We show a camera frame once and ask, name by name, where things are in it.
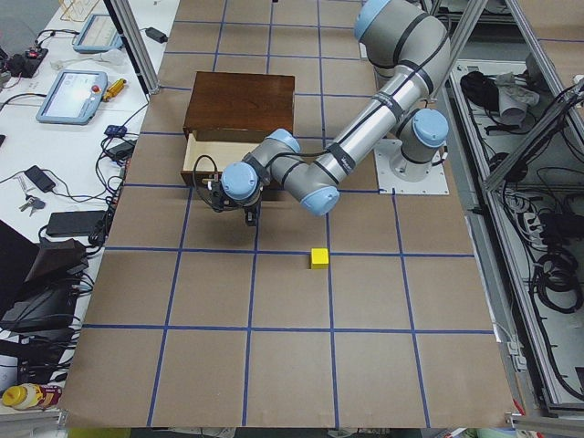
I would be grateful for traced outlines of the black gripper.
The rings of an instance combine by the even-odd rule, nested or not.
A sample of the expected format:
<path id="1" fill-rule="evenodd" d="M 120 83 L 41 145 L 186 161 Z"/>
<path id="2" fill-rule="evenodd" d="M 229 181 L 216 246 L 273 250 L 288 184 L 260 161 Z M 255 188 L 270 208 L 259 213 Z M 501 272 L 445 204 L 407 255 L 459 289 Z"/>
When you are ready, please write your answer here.
<path id="1" fill-rule="evenodd" d="M 250 199 L 241 204 L 245 214 L 246 225 L 256 225 L 256 218 L 259 216 L 262 194 L 258 194 L 254 199 Z"/>

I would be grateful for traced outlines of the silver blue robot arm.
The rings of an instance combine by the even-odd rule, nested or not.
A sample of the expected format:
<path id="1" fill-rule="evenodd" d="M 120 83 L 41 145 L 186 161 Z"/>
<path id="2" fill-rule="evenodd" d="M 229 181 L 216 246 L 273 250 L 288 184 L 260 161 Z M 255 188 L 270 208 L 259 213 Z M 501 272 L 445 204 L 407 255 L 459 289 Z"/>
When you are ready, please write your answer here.
<path id="1" fill-rule="evenodd" d="M 376 71 L 391 70 L 392 77 L 313 162 L 305 162 L 290 132 L 277 129 L 240 162 L 225 167 L 210 186 L 216 212 L 257 204 L 262 187 L 277 181 L 312 214 L 327 214 L 339 200 L 339 184 L 449 72 L 446 27 L 407 1 L 367 2 L 354 35 Z"/>

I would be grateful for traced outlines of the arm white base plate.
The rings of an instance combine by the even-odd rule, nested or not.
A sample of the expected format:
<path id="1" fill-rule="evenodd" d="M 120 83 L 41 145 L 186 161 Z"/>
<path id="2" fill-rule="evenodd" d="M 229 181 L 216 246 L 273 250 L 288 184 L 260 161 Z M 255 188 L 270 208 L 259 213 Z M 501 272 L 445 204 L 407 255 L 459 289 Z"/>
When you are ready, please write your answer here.
<path id="1" fill-rule="evenodd" d="M 448 195 L 443 166 L 438 164 L 439 152 L 425 164 L 415 164 L 402 156 L 402 142 L 380 140 L 373 150 L 379 192 L 403 195 Z"/>

